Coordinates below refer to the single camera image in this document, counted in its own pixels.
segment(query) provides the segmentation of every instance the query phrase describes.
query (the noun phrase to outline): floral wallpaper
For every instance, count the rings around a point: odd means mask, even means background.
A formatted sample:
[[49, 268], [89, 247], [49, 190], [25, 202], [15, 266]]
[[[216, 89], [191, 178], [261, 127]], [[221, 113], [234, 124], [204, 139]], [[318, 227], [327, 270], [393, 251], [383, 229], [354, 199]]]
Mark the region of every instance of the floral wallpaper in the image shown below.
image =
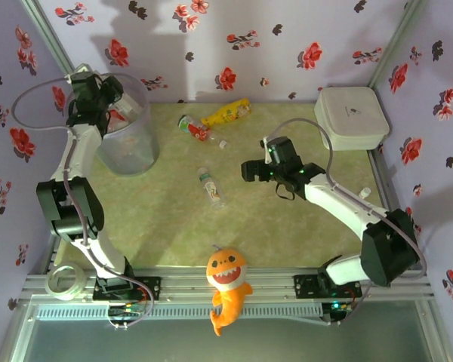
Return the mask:
[[74, 66], [126, 72], [144, 80], [151, 101], [172, 103], [314, 101], [320, 87], [366, 85], [407, 4], [37, 2]]
[[378, 151], [453, 344], [453, 1], [427, 2], [376, 88], [392, 125]]
[[[50, 238], [35, 187], [55, 171], [66, 141], [61, 132], [23, 129], [11, 106], [28, 88], [61, 76], [20, 2], [0, 2], [0, 349], [23, 282], [37, 272]], [[17, 116], [32, 125], [63, 123], [65, 96], [54, 86], [25, 96]]]

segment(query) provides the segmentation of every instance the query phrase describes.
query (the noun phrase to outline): white container lid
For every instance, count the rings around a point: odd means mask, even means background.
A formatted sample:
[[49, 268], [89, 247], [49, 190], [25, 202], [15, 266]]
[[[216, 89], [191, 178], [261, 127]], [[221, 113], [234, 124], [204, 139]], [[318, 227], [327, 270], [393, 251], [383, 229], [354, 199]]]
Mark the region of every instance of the white container lid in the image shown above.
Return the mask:
[[328, 87], [319, 100], [337, 137], [383, 137], [390, 131], [375, 92], [368, 87]]

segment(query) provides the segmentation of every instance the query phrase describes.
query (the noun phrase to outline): clear plastic cup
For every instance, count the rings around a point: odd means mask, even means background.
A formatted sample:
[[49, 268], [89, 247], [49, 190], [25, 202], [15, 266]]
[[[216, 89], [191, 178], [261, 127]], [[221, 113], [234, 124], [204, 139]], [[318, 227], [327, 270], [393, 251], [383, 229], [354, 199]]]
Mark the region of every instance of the clear plastic cup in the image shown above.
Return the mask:
[[97, 149], [100, 160], [115, 174], [133, 176], [149, 170], [159, 156], [159, 144], [151, 121], [146, 88], [128, 75], [108, 73], [122, 84], [124, 92], [143, 107], [136, 119], [119, 130], [107, 133]]

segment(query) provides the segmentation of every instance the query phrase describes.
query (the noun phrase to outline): orange plush toy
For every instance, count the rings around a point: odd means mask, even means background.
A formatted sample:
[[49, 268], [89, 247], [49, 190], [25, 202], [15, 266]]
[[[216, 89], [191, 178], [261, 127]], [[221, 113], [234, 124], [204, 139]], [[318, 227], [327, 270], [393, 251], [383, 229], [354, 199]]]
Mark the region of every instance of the orange plush toy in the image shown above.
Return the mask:
[[234, 249], [220, 249], [211, 256], [206, 267], [208, 282], [217, 288], [213, 296], [213, 306], [221, 307], [220, 315], [210, 313], [214, 332], [221, 336], [221, 328], [236, 321], [242, 312], [245, 296], [252, 294], [249, 283], [245, 283], [247, 262]]

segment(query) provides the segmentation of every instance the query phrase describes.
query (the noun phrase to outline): plush toy mouth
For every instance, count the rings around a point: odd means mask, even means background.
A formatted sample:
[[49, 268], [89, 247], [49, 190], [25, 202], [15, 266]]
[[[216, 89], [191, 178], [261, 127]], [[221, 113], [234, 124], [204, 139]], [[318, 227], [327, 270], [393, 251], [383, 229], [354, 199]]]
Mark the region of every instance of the plush toy mouth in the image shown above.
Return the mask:
[[236, 268], [228, 269], [218, 274], [213, 274], [213, 279], [220, 284], [230, 284], [231, 282], [238, 279], [241, 272], [242, 269], [237, 266]]

